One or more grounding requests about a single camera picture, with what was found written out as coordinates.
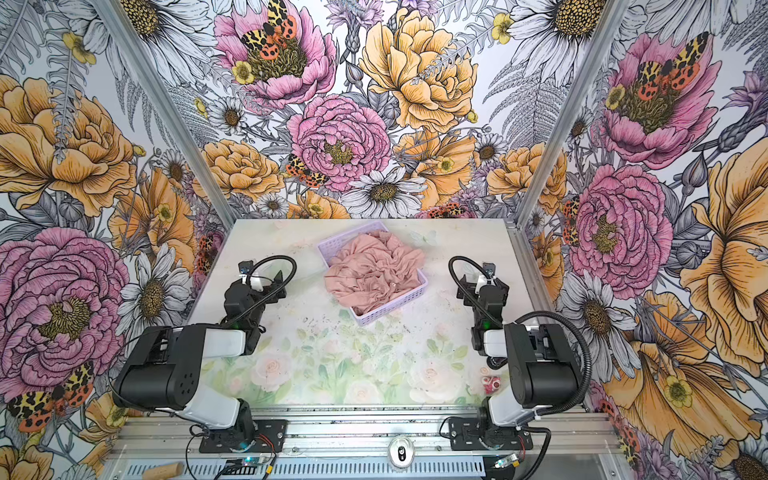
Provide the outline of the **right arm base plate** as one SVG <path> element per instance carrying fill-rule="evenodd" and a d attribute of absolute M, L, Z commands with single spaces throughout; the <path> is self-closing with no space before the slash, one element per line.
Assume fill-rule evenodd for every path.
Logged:
<path fill-rule="evenodd" d="M 439 433 L 453 451 L 523 451 L 533 448 L 532 437 L 512 427 L 485 424 L 476 417 L 447 417 Z"/>

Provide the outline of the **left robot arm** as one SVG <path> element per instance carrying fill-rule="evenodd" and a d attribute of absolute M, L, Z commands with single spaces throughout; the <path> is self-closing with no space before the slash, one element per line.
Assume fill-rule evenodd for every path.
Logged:
<path fill-rule="evenodd" d="M 245 452 L 257 442 L 257 426 L 248 403 L 225 396 L 200 379 L 205 359 L 249 356 L 265 328 L 261 318 L 269 303 L 286 296 L 281 273 L 253 287 L 249 276 L 225 292 L 226 316 L 218 324 L 148 327 L 112 384 L 117 406 L 166 412 L 202 427 L 204 452 Z"/>

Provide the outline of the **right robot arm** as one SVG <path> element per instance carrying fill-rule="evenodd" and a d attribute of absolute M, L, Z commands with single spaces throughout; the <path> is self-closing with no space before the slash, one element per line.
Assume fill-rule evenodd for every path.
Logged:
<path fill-rule="evenodd" d="M 473 349 L 493 370 L 505 368 L 509 385 L 488 393 L 478 419 L 451 422 L 452 448 L 528 448 L 529 424 L 580 403 L 591 375 L 589 347 L 578 327 L 551 311 L 533 311 L 511 323 L 501 317 L 509 287 L 485 274 L 455 281 L 457 298 L 472 309 Z"/>

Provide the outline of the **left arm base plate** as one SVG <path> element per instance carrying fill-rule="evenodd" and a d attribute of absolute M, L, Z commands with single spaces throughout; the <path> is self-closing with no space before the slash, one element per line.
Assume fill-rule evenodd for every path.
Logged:
<path fill-rule="evenodd" d="M 202 439 L 198 451 L 203 454 L 280 453 L 287 426 L 285 420 L 256 420 L 211 430 Z"/>

